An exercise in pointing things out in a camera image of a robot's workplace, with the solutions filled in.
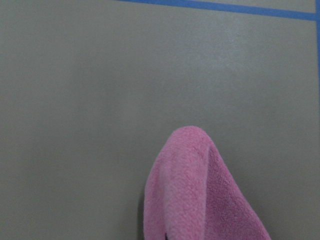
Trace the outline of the pink fleece cloth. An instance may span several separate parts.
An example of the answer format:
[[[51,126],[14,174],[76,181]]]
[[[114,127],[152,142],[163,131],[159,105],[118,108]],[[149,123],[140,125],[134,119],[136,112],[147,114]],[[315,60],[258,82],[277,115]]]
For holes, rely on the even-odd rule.
[[[144,190],[147,240],[268,240],[218,149],[196,126],[175,130]]]

